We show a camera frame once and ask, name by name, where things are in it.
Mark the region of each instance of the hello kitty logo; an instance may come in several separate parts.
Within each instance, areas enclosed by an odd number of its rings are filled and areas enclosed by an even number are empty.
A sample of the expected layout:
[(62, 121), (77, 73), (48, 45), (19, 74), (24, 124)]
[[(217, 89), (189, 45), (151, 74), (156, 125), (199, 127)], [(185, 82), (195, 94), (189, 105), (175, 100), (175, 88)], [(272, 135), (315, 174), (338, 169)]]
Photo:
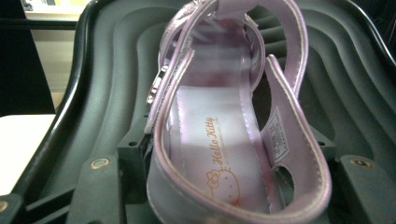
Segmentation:
[(210, 187), (212, 197), (226, 203), (238, 206), (240, 199), (239, 183), (231, 168), (220, 168), (206, 173), (207, 185)]

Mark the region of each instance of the rivet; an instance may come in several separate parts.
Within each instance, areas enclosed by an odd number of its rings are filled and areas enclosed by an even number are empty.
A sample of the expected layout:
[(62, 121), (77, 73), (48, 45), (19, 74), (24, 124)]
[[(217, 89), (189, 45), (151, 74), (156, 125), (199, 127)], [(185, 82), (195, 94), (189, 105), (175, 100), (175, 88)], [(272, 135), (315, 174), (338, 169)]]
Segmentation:
[(4, 212), (8, 207), (8, 202), (0, 201), (0, 213)]
[(364, 161), (361, 159), (355, 158), (355, 159), (350, 160), (350, 162), (352, 164), (359, 165), (360, 167), (367, 168), (367, 169), (372, 169), (374, 167), (373, 164), (370, 163), (369, 161)]
[(110, 160), (108, 159), (97, 159), (91, 162), (91, 168), (93, 170), (97, 170), (100, 168), (103, 168), (104, 166), (107, 166), (110, 164)]

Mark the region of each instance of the metallic pink sandal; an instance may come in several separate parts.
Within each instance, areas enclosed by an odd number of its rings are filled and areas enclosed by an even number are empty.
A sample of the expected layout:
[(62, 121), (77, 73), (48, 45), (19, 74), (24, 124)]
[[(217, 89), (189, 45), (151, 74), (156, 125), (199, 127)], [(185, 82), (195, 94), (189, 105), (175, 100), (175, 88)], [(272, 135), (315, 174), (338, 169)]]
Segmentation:
[[(264, 59), (245, 13), (272, 10), (285, 30), (286, 69)], [(148, 198), (164, 223), (305, 223), (327, 206), (327, 163), (296, 96), (307, 57), (304, 20), (288, 0), (201, 0), (171, 20), (148, 96), (154, 135)], [(259, 130), (251, 103), (265, 66), (271, 115)], [(291, 175), (285, 204), (275, 170)]]

